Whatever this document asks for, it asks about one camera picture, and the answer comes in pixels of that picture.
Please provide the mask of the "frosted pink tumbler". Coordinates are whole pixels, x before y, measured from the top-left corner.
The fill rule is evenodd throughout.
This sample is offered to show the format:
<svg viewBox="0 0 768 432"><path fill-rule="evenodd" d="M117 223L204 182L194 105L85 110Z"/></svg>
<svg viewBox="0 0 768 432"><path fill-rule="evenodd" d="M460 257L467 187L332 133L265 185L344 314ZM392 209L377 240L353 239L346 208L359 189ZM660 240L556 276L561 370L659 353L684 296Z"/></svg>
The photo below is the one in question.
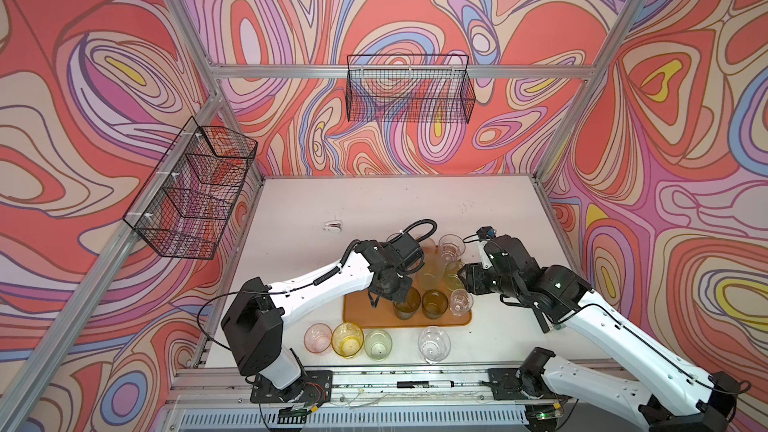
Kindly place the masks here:
<svg viewBox="0 0 768 432"><path fill-rule="evenodd" d="M421 241L420 247L425 254L433 254L437 249L436 243L431 238Z"/></svg>

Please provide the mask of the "frosted pale green tumbler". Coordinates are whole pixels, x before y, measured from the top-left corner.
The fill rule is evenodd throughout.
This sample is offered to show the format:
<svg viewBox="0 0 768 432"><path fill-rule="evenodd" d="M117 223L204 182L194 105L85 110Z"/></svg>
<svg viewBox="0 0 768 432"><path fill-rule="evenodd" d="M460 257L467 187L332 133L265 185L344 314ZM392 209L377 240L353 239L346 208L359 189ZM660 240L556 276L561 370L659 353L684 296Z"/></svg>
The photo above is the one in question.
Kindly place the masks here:
<svg viewBox="0 0 768 432"><path fill-rule="evenodd" d="M422 290L438 289L443 281L446 260L437 253L425 256L423 267L417 272L418 284Z"/></svg>

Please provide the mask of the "clear stemmed glass front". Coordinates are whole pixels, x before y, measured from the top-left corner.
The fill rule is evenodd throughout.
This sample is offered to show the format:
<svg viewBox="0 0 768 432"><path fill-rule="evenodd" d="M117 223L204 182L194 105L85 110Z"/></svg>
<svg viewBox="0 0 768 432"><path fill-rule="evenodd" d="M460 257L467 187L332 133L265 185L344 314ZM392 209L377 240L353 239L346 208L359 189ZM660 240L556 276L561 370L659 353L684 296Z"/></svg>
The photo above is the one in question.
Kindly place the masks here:
<svg viewBox="0 0 768 432"><path fill-rule="evenodd" d="M427 363L438 363L449 356L451 340L443 328L430 326L420 333L418 348Z"/></svg>

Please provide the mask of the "dark olive glass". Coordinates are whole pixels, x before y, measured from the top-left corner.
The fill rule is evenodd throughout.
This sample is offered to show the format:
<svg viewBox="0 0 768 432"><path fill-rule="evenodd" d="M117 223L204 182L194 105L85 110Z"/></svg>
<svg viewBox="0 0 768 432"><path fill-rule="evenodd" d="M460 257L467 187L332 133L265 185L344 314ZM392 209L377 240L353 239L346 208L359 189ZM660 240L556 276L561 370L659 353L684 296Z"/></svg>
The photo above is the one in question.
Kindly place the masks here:
<svg viewBox="0 0 768 432"><path fill-rule="evenodd" d="M421 294L416 289L411 287L407 294L405 299L402 302L394 302L393 308L395 316L399 320L409 320L411 317L415 315L415 313L420 309L421 307Z"/></svg>

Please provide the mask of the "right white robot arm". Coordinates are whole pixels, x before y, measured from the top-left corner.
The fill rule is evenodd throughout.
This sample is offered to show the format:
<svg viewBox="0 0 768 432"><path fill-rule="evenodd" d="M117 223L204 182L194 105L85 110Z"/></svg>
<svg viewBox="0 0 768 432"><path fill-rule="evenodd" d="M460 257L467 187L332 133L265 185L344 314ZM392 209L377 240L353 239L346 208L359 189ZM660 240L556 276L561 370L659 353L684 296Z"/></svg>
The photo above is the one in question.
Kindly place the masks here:
<svg viewBox="0 0 768 432"><path fill-rule="evenodd" d="M468 293L496 294L506 306L531 310L543 332L555 326L577 332L632 376L619 379L536 347L503 391L579 399L645 431L728 429L747 382L708 372L670 351L571 269L539 266L515 237L487 226L463 241L477 244L480 256L458 273Z"/></svg>

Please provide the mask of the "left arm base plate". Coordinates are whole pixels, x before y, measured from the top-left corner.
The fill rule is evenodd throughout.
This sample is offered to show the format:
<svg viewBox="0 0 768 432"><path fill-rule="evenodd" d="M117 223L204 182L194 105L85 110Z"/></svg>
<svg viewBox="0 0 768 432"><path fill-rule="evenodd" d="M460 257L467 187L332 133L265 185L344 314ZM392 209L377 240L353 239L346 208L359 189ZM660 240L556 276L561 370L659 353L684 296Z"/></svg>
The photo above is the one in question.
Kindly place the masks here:
<svg viewBox="0 0 768 432"><path fill-rule="evenodd" d="M250 402L253 404L324 404L331 399L333 372L310 370L292 385L278 389L268 379L259 376L252 385Z"/></svg>

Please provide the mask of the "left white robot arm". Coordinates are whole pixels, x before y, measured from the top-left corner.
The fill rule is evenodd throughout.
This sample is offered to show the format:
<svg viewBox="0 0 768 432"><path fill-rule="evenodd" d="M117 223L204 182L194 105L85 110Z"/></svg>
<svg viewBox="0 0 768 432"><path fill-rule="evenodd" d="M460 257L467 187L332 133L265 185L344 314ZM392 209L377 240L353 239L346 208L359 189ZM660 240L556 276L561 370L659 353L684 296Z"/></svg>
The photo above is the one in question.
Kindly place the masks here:
<svg viewBox="0 0 768 432"><path fill-rule="evenodd" d="M365 290L371 306L402 302L424 252L412 237L390 242L354 240L335 262L294 279L266 284L248 280L221 319L226 344L243 377L261 376L279 390L305 379L284 333L297 321L350 293Z"/></svg>

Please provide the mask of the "light green ribbed glass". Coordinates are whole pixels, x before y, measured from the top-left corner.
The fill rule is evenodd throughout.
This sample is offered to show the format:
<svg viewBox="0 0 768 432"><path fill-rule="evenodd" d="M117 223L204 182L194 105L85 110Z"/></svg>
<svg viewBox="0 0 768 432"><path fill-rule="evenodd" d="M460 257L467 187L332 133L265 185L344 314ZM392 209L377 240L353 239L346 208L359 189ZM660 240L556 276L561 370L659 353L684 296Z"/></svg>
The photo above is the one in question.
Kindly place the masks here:
<svg viewBox="0 0 768 432"><path fill-rule="evenodd" d="M443 283L449 291L464 289L465 286L459 278L459 272L464 263L461 260L449 262L444 271Z"/></svg>

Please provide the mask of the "small clear glass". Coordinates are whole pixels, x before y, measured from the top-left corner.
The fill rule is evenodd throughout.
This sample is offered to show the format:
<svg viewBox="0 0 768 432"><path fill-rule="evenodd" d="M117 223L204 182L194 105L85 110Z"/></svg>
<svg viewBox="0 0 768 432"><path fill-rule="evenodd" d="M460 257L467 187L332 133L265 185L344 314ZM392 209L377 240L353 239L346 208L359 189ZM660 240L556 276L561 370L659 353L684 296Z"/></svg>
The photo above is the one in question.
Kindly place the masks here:
<svg viewBox="0 0 768 432"><path fill-rule="evenodd" d="M449 310L456 317L467 315L473 304L473 296L465 289L454 290L449 298Z"/></svg>

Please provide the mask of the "clear ribbed glass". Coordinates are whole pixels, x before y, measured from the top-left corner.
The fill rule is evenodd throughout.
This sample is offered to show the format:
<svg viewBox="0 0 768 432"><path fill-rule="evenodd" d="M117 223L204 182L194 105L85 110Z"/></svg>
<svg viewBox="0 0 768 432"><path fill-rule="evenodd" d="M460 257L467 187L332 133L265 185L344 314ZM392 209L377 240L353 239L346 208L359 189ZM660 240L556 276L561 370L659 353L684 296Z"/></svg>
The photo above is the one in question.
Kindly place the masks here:
<svg viewBox="0 0 768 432"><path fill-rule="evenodd" d="M465 250L464 240L458 235L445 234L438 241L437 254L446 263L460 260Z"/></svg>

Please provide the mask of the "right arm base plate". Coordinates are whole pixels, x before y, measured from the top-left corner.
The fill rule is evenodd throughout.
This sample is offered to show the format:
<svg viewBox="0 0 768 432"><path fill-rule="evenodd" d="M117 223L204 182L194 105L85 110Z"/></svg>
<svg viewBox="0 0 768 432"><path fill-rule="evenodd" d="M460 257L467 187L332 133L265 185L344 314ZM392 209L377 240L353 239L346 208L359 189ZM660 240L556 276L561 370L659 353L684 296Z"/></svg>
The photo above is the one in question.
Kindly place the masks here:
<svg viewBox="0 0 768 432"><path fill-rule="evenodd" d="M519 368L490 368L486 386L495 400L565 400L569 395L556 393L547 386L542 370Z"/></svg>

